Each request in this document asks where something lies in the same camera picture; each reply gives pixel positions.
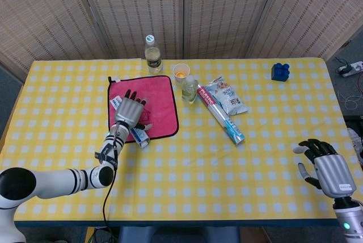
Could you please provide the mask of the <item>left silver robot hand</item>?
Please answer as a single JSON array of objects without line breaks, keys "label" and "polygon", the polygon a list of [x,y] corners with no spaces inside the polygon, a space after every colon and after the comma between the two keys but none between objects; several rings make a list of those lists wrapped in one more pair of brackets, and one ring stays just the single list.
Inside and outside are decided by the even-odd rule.
[{"label": "left silver robot hand", "polygon": [[136,95],[136,91],[131,92],[131,89],[126,91],[116,110],[115,121],[117,124],[124,126],[129,131],[132,128],[147,131],[153,126],[153,124],[141,124],[139,122],[143,109],[147,103],[147,99],[136,98]]}]

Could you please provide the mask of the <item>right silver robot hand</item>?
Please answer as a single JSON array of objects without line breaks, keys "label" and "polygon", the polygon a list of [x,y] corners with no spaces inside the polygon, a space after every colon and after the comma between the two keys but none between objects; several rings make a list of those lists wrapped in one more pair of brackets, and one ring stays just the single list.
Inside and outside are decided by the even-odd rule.
[{"label": "right silver robot hand", "polygon": [[357,187],[350,169],[334,147],[317,139],[302,141],[293,149],[295,154],[304,154],[312,163],[316,178],[312,177],[303,163],[298,163],[301,177],[332,199],[352,196]]}]

